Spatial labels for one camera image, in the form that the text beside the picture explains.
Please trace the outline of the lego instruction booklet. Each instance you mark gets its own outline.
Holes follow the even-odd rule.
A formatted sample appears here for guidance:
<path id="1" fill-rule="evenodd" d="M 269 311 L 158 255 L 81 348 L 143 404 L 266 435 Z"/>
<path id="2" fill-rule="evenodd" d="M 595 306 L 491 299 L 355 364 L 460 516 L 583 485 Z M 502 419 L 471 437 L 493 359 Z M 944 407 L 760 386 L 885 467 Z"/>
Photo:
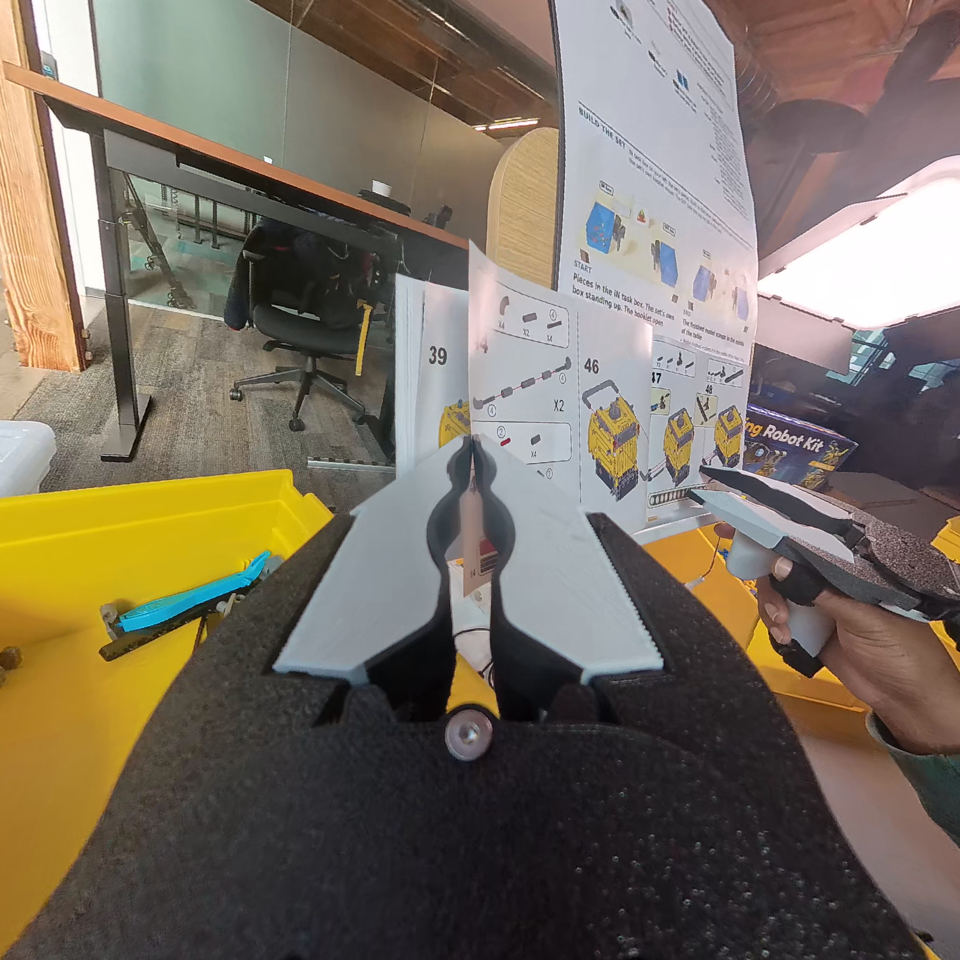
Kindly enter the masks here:
<path id="1" fill-rule="evenodd" d="M 467 289 L 394 283 L 397 477 L 468 434 L 642 543 L 710 522 L 694 493 L 736 467 L 756 336 L 748 278 L 654 254 L 639 295 L 560 293 L 469 249 Z"/>

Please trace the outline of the brown standing desk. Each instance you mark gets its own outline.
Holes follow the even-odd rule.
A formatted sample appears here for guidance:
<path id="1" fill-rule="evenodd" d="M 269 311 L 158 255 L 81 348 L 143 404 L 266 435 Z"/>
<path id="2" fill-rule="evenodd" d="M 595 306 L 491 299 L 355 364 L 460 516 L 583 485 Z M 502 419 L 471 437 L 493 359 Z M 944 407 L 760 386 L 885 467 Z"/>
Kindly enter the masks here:
<path id="1" fill-rule="evenodd" d="M 5 80 L 39 96 L 67 129 L 90 136 L 104 297 L 117 406 L 101 459 L 130 462 L 152 399 L 140 393 L 119 246 L 118 178 L 129 174 L 220 206 L 325 235 L 378 255 L 396 272 L 404 255 L 438 270 L 439 282 L 467 287 L 467 239 L 343 190 L 234 150 L 10 62 Z"/>

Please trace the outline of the person's right hand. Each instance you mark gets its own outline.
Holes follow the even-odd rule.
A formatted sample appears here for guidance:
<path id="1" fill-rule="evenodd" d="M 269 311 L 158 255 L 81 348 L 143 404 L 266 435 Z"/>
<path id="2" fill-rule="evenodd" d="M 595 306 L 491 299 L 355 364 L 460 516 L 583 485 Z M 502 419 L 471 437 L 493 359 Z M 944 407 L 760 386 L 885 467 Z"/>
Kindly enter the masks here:
<path id="1" fill-rule="evenodd" d="M 894 744 L 918 756 L 958 754 L 958 668 L 930 625 L 831 589 L 814 606 L 835 622 L 822 664 L 869 707 Z"/>

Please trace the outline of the white task instruction sheet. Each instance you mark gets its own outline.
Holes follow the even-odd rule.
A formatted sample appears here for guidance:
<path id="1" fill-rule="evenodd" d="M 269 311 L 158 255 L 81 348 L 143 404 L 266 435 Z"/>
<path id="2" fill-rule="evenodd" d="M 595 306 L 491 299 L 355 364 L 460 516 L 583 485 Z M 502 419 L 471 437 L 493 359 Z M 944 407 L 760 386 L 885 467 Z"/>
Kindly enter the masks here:
<path id="1" fill-rule="evenodd" d="M 735 50 L 703 2 L 550 2 L 558 289 L 746 362 L 758 247 Z"/>

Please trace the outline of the dark blue toy box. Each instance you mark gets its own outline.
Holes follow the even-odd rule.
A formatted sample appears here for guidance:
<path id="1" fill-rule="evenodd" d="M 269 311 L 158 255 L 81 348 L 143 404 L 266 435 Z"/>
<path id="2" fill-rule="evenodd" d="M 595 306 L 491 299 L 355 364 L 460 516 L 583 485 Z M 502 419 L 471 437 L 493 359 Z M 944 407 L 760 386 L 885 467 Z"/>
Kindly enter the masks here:
<path id="1" fill-rule="evenodd" d="M 745 472 L 817 491 L 857 449 L 854 440 L 827 427 L 747 406 Z"/>

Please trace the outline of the person's right forearm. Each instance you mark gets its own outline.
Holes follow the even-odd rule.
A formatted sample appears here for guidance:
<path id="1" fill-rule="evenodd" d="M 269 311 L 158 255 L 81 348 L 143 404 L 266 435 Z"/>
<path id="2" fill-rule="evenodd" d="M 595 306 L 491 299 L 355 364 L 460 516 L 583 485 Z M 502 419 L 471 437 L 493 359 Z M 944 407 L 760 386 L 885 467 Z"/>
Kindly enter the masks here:
<path id="1" fill-rule="evenodd" d="M 866 728 L 906 777 L 930 819 L 959 846 L 959 752 L 905 750 L 872 712 L 867 714 Z"/>

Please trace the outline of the blue brick separator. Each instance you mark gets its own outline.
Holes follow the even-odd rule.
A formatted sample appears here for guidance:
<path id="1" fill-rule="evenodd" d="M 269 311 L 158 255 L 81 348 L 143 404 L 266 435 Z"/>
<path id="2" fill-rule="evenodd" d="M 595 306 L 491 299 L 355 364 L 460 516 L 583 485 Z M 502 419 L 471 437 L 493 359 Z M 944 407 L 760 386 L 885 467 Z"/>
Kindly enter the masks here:
<path id="1" fill-rule="evenodd" d="M 130 611 L 119 614 L 116 623 L 124 633 L 147 630 L 168 623 L 195 608 L 207 606 L 231 594 L 243 592 L 261 578 L 271 558 L 272 553 L 264 551 L 239 572 L 136 606 Z"/>

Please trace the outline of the white light panel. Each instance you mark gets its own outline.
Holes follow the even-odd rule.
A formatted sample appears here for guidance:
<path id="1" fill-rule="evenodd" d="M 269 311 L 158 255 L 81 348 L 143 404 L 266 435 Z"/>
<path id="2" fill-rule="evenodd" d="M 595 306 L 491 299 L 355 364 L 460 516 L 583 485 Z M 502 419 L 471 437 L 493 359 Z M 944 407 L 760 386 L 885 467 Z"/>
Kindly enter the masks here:
<path id="1" fill-rule="evenodd" d="M 768 319 L 880 330 L 959 305 L 959 157 L 852 203 L 759 263 Z"/>

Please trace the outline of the clear plastic box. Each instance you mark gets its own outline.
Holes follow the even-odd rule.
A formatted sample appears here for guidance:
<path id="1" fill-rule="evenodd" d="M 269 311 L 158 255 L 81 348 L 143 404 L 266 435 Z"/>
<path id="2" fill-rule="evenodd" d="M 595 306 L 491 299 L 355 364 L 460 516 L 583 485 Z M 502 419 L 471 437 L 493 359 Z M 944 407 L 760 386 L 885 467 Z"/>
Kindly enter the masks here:
<path id="1" fill-rule="evenodd" d="M 40 491 L 57 451 L 51 426 L 36 421 L 1 420 L 1 498 Z"/>

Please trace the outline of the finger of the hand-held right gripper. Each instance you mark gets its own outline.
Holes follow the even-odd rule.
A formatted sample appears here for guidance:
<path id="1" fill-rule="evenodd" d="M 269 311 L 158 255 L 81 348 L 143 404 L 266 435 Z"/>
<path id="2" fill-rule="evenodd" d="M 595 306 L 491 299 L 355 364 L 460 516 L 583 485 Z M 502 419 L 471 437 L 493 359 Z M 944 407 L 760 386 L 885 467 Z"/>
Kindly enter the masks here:
<path id="1" fill-rule="evenodd" d="M 851 527 L 810 527 L 793 522 L 753 499 L 726 487 L 691 489 L 688 496 L 733 530 L 729 565 L 772 565 L 787 546 L 805 546 L 832 562 L 854 564 L 852 546 L 860 531 Z"/>
<path id="2" fill-rule="evenodd" d="M 810 527 L 852 527 L 853 514 L 834 501 L 785 482 L 735 467 L 702 465 L 702 475 L 787 520 Z"/>

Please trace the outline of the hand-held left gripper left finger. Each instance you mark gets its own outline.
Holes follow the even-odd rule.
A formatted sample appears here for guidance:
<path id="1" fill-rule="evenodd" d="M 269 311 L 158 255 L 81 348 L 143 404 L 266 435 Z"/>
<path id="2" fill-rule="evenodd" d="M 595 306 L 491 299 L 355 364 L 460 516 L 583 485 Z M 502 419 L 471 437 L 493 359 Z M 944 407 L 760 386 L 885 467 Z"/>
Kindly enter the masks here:
<path id="1" fill-rule="evenodd" d="M 461 534 L 473 439 L 450 442 L 366 499 L 273 671 L 353 686 L 431 687 L 452 677 L 447 552 Z"/>

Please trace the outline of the black office chair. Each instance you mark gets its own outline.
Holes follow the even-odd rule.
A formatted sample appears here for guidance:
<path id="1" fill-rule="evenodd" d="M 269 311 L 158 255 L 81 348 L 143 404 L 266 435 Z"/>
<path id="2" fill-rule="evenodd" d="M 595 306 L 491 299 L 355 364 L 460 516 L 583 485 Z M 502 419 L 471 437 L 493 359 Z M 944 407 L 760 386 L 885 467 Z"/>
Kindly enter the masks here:
<path id="1" fill-rule="evenodd" d="M 355 376 L 362 374 L 373 314 L 389 298 L 385 265 L 375 251 L 260 218 L 238 255 L 223 320 L 231 330 L 257 330 L 267 339 L 264 350 L 301 354 L 304 362 L 237 380 L 230 398 L 241 402 L 245 386 L 294 379 L 298 393 L 289 421 L 292 431 L 305 430 L 301 409 L 316 384 L 350 408 L 355 423 L 363 423 L 367 410 L 349 395 L 347 381 L 325 373 L 317 363 L 353 361 Z"/>

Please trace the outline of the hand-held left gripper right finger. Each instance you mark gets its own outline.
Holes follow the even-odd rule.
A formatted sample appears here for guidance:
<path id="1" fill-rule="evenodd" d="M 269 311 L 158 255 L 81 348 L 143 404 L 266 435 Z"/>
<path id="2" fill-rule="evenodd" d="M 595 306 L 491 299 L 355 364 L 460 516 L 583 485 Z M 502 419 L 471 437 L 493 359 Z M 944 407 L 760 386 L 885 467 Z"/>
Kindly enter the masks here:
<path id="1" fill-rule="evenodd" d="M 664 659 L 578 502 L 492 439 L 472 439 L 486 537 L 497 552 L 490 646 L 507 687 L 589 685 Z"/>

